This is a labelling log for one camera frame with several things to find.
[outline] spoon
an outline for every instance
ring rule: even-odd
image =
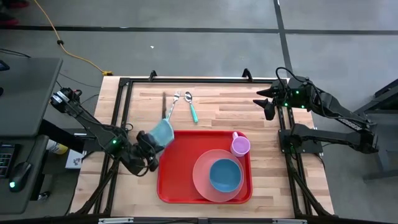
[[[193,122],[197,123],[197,122],[198,122],[198,116],[197,116],[197,114],[196,114],[196,112],[195,112],[195,109],[193,108],[193,105],[192,105],[192,95],[191,95],[191,93],[188,92],[188,91],[185,92],[185,100],[186,100],[187,102],[189,102],[189,104],[190,104],[190,106],[191,106],[191,112],[192,112]]]

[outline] yellow cable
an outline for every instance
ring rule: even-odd
[[[49,18],[49,16],[47,15],[47,13],[44,11],[44,9],[42,8],[42,6],[40,6],[40,4],[39,4],[36,0],[34,0],[34,1],[35,1],[36,5],[40,8],[40,10],[43,12],[43,14],[46,16],[46,18],[47,18],[47,20],[49,21],[49,23],[50,23],[52,29],[53,29],[54,32],[55,32],[55,35],[57,36],[57,39],[58,39],[58,40],[61,40],[60,36],[58,35],[57,30],[55,29],[54,25],[52,24],[51,19]],[[63,47],[63,44],[59,44],[59,46],[61,46],[62,50],[63,50],[67,55],[69,55],[69,56],[71,56],[71,57],[74,57],[74,58],[77,58],[77,59],[80,59],[80,60],[82,60],[82,61],[85,61],[85,62],[87,62],[87,63],[90,63],[92,66],[94,66],[94,67],[97,68],[99,71],[101,71],[101,73],[102,73],[104,76],[106,76],[106,75],[111,75],[111,74],[112,74],[112,71],[104,71],[104,70],[100,69],[99,66],[97,66],[96,64],[94,64],[94,63],[93,63],[92,61],[90,61],[90,60],[87,60],[87,59],[85,59],[85,58],[82,58],[82,57],[79,57],[79,56],[77,56],[77,55],[74,55],[74,54],[69,53],[67,50],[65,50],[65,48]]]

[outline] computer mouse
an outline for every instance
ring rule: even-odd
[[[32,164],[28,162],[18,163],[9,176],[9,189],[11,192],[20,192],[26,184]]]

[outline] pink plate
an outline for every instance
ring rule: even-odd
[[[231,159],[239,165],[241,170],[242,179],[239,183],[239,186],[236,190],[223,193],[216,190],[210,183],[209,172],[210,167],[219,159]],[[220,149],[214,149],[203,153],[199,159],[196,161],[195,166],[193,167],[193,184],[198,190],[199,194],[202,195],[205,199],[212,202],[226,202],[231,200],[242,189],[243,186],[243,166],[239,162],[239,160],[232,155],[230,152]]]

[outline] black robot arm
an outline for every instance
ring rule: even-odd
[[[155,155],[163,150],[150,134],[140,131],[138,143],[131,144],[124,129],[101,124],[94,116],[80,105],[80,90],[62,88],[51,97],[51,105],[61,113],[74,117],[90,134],[96,137],[101,150],[113,160],[119,160],[134,175],[139,175],[143,168],[155,171],[159,165]]]
[[[313,111],[320,116],[336,119],[354,130],[352,133],[336,133],[309,129],[303,124],[295,124],[287,138],[293,147],[301,146],[304,141],[314,140],[348,145],[366,154],[378,151],[377,137],[372,132],[376,127],[374,123],[341,106],[334,96],[317,88],[308,77],[296,77],[292,73],[291,75],[293,78],[289,82],[278,76],[279,79],[274,81],[269,89],[257,92],[258,95],[272,98],[272,102],[268,99],[253,100],[255,104],[264,108],[267,120],[274,119],[276,106],[284,106]]]

